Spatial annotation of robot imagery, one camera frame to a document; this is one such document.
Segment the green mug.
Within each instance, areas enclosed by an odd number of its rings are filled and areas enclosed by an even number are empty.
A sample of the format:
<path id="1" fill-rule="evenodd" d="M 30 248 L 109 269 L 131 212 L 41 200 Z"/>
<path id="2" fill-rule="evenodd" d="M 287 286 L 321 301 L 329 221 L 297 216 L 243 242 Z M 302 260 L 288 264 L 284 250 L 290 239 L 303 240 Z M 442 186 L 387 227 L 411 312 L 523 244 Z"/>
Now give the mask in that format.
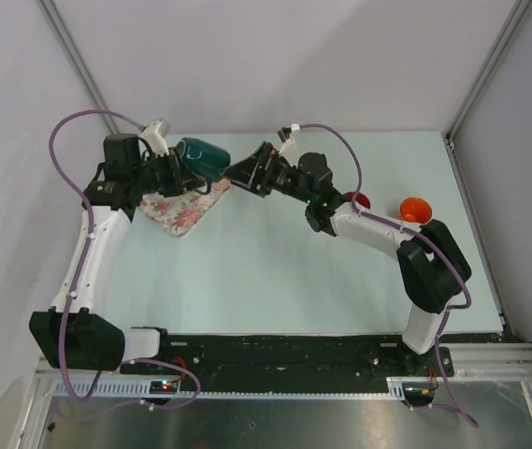
<path id="1" fill-rule="evenodd" d="M 182 138 L 176 151 L 183 164 L 205 182 L 205 189 L 198 190 L 201 195 L 211 192 L 212 185 L 222 179 L 222 172 L 231 164 L 228 151 L 198 138 Z"/>

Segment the red mug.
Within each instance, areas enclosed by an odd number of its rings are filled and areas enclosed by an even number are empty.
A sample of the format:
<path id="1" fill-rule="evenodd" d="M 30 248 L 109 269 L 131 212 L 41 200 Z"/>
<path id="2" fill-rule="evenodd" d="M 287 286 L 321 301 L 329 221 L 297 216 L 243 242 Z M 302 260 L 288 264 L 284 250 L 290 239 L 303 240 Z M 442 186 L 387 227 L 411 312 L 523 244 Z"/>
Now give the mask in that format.
<path id="1" fill-rule="evenodd" d="M 371 203 L 370 203 L 369 198 L 363 193 L 349 191 L 349 192 L 346 192 L 343 195 L 343 197 L 346 198 L 348 201 L 355 201 L 358 205 L 360 205 L 361 207 L 365 209 L 369 210 L 371 208 Z"/>

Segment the orange mug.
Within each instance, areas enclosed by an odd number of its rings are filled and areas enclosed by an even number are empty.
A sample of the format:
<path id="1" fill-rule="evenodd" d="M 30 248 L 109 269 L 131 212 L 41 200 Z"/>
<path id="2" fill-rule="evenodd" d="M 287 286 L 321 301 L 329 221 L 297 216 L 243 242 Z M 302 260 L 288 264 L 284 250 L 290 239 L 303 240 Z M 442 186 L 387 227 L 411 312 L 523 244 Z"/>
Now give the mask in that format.
<path id="1" fill-rule="evenodd" d="M 400 204 L 398 217 L 406 222 L 425 225 L 432 220 L 433 210 L 424 199 L 409 197 Z"/>

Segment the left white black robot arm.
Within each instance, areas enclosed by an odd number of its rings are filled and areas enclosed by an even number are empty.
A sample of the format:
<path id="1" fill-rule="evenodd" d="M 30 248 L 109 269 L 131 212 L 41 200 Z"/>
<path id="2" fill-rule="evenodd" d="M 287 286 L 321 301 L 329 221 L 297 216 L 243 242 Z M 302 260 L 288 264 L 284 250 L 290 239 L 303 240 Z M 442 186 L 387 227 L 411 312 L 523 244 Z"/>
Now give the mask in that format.
<path id="1" fill-rule="evenodd" d="M 157 131 L 110 135 L 103 151 L 92 180 L 76 191 L 82 221 L 64 283 L 46 311 L 32 314 L 29 328 L 55 369 L 114 371 L 140 358 L 150 371 L 162 373 L 172 366 L 174 352 L 160 342 L 158 328 L 105 318 L 109 276 L 143 196 L 180 196 L 204 182 Z"/>

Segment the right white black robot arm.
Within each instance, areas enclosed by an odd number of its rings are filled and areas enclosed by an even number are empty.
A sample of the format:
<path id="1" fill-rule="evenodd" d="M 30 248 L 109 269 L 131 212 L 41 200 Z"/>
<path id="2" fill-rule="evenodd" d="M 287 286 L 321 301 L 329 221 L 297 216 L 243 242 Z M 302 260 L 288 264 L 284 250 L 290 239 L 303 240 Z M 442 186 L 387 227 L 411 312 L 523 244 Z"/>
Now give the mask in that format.
<path id="1" fill-rule="evenodd" d="M 257 196 L 276 191 L 303 202 L 313 231 L 363 243 L 394 259 L 411 301 L 399 343 L 399 366 L 418 375 L 431 365 L 431 350 L 441 336 L 451 302 L 471 277 L 470 265 L 446 224 L 439 220 L 414 224 L 359 209 L 354 198 L 335 188 L 326 157 L 317 152 L 306 152 L 291 165 L 264 142 L 222 175 Z"/>

